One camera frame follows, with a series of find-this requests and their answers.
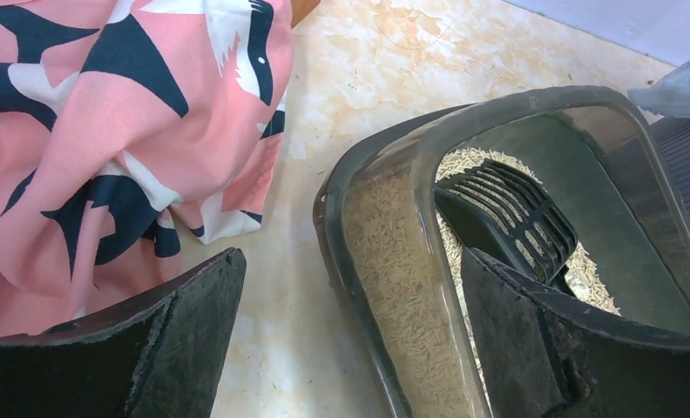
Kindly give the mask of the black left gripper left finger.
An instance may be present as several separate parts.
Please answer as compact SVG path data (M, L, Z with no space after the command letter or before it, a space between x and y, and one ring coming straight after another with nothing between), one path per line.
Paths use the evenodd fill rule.
M0 417L208 417L246 270L230 247L96 313L0 338Z

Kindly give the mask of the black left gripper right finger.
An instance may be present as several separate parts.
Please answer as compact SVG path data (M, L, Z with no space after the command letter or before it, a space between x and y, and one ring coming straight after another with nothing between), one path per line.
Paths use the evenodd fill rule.
M690 335L628 320L477 249L463 287L496 417L690 417Z

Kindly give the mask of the black litter scoop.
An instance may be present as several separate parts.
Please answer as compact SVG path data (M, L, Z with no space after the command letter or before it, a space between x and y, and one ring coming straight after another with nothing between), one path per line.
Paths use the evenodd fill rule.
M463 246L572 294L566 263L578 234L530 176L489 159L438 180L434 196L436 209Z

